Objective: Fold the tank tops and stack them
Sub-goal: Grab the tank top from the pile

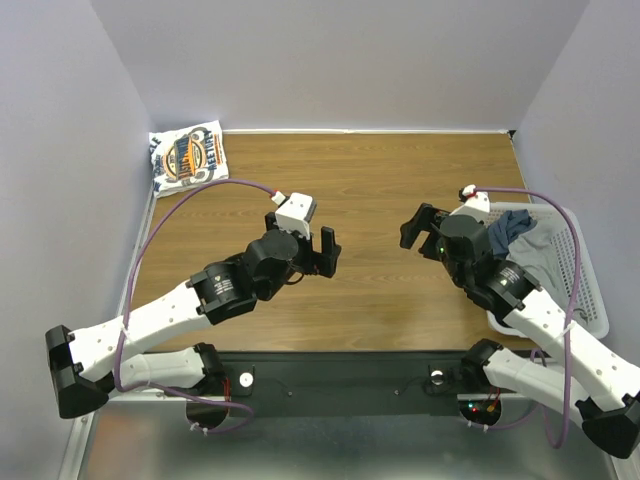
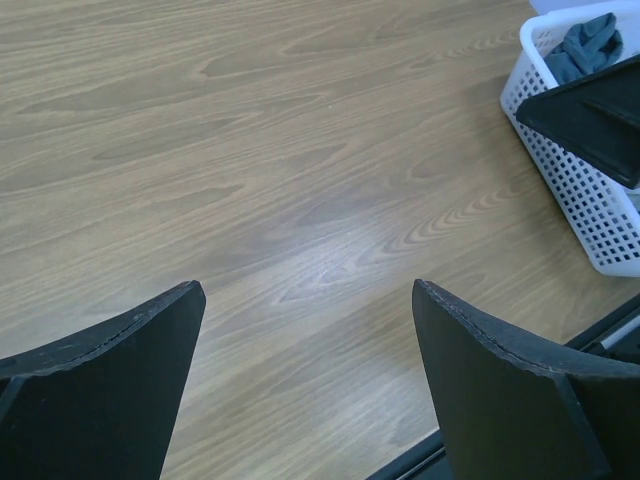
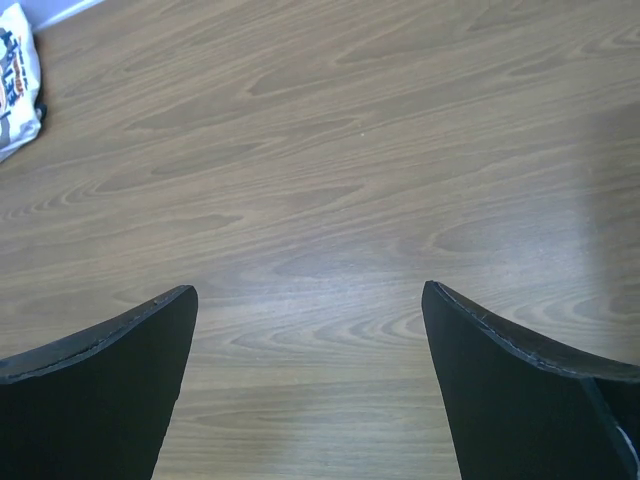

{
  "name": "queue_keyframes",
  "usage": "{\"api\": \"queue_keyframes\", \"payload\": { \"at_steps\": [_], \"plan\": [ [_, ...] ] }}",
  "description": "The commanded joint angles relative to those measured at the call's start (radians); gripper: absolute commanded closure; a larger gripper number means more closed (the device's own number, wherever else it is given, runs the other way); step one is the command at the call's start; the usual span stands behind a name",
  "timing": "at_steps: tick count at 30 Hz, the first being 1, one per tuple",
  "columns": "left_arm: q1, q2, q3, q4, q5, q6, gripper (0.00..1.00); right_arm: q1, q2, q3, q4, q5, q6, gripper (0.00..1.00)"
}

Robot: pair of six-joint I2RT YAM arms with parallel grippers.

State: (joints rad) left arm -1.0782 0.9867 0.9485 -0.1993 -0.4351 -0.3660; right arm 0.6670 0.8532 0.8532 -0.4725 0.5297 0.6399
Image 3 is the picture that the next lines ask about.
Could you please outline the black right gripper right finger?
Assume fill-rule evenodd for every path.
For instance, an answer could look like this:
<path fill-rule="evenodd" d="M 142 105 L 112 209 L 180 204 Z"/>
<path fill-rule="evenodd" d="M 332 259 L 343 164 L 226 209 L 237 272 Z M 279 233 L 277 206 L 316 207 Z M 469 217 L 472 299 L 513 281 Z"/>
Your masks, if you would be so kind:
<path fill-rule="evenodd" d="M 464 479 L 636 479 L 639 368 L 428 281 L 422 312 Z"/>

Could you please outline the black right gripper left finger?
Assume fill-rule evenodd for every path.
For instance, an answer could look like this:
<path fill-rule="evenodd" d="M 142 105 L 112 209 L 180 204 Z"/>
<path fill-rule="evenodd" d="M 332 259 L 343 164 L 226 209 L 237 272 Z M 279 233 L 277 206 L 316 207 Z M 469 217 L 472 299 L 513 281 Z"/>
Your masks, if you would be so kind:
<path fill-rule="evenodd" d="M 2 359 L 2 478 L 151 478 L 197 311 L 195 288 L 181 285 Z"/>

